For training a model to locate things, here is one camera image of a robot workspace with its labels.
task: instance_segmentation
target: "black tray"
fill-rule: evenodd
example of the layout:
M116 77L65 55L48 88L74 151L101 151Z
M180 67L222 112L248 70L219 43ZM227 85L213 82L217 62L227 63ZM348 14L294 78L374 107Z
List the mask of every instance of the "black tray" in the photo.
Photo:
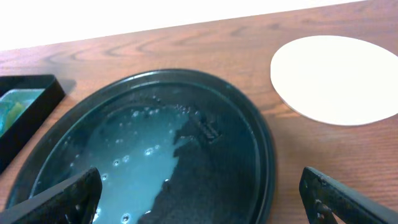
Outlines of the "black tray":
M179 161L174 172L170 178L164 180L152 212L144 215L141 221L167 213L172 219L169 223L203 223L207 221L204 220L206 217L213 217L213 223L264 223L274 193L275 158L271 134L263 117L255 106L229 83L203 72L176 69L127 77L104 87L71 109L40 140L26 160L12 188L7 207L27 200L30 196L69 178L78 172L78 167L81 168L82 164L79 165L79 161L90 160L88 158L91 152L93 157L101 153L100 159L106 160L102 164L110 166L115 156L111 156L111 153L123 150L114 146L115 139L110 137L122 127L122 123L119 127L119 119L130 119L130 115L134 116L133 111L137 111L136 108L160 108L156 119L146 118L150 116L149 110L140 110L143 115L139 121L132 122L129 128L126 126L127 121L124 123L122 134L133 135L137 130L140 141L143 139L140 133L144 131L151 135L160 133L156 128L164 127L163 115L166 114L162 113L162 108L175 108L176 105L177 108L187 105L194 110L181 129L175 131L174 140L180 136L193 136L195 140L190 141L194 142L192 144L187 143L175 149L174 156L179 156ZM162 133L172 136L168 128L155 136ZM134 138L123 139L123 144L134 147L131 150L139 151L139 155L142 148L146 149L135 148ZM112 142L113 146L109 148L108 145L107 148L105 142ZM212 162L201 160L204 155L202 152L207 155L206 158L211 158ZM134 158L136 157L130 155L130 164ZM114 166L118 165L118 170L128 170L128 164L122 160L115 160L113 163ZM115 186L115 189L107 190L109 181L116 181L112 180L116 175L111 174L113 171L102 169L101 164L91 165L99 169L105 181L102 202L100 200L98 205L105 217L101 217L100 214L98 223L101 218L109 218L112 215L108 212L108 207L114 207L119 199L123 199L122 203L134 201L132 195L137 192L122 194L121 189L128 184L109 185ZM179 205L178 208L167 207L171 201L162 200L170 196L169 192L175 193L170 199ZM125 208L117 211L121 212L120 217ZM163 212L163 209L180 210L177 211L178 214L172 215L175 210L170 213Z
M0 96L12 89L44 89L44 91L0 137L0 173L17 156L65 96L53 75L0 77Z

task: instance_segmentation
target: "tabletop surface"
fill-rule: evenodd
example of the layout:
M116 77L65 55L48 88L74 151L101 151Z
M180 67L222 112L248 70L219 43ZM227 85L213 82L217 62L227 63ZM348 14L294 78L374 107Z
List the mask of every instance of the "tabletop surface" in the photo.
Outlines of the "tabletop surface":
M67 93L0 175L0 210L33 147L78 102L135 73L190 68L238 87L268 123L277 160L269 223L308 223L299 194L306 166L398 211L398 115L364 126L319 123L287 107L270 80L275 52L311 35L354 37L398 55L397 11L397 1L355 2L0 52L0 75L52 73Z

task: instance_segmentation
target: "white paper plate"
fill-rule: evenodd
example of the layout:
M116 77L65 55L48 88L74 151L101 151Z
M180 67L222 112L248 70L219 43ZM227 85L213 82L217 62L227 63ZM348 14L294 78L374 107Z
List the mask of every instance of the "white paper plate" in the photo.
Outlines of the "white paper plate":
M293 110L316 121L360 125L398 113L398 57L363 40L289 42L272 58L271 81Z

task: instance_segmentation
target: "white wall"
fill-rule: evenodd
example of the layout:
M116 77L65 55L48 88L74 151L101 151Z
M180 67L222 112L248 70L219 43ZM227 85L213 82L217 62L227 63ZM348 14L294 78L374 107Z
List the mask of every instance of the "white wall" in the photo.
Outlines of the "white wall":
M0 50L360 0L5 0Z

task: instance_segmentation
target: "black plastic container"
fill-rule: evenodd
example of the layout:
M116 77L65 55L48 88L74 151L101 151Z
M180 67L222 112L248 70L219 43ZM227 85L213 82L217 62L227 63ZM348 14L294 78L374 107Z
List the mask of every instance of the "black plastic container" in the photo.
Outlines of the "black plastic container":
M0 137L0 172L17 156L65 96L53 75L0 77L0 96L12 89L44 89L44 91Z
M169 134L164 127L169 121L165 119L175 110L187 121ZM98 211L96 223L104 223L101 218L109 217L115 217L114 222L120 217L133 219L137 214L125 212L139 194L146 193L128 191L128 186L137 184L139 178L122 180L122 184L112 178L128 177L136 169L128 168L128 164L138 164L140 160L134 159L136 155L142 157L141 152L151 156L157 148L165 149L166 145L156 145L148 148L151 151L140 151L146 141L157 142L160 137L165 142L175 144L183 139L187 143L175 147L173 156L179 159L172 176L162 184L151 212L142 213L138 223L159 219L168 220L165 223L266 221L275 187L275 158L271 135L260 112L229 83L203 72L176 69L125 78L77 104L36 145L17 177L7 207L91 165L99 168L104 181L98 206L106 215L101 217ZM125 150L122 143L131 147L132 154L115 159ZM95 154L100 154L96 159L101 162L91 164ZM126 206L121 207L118 200Z

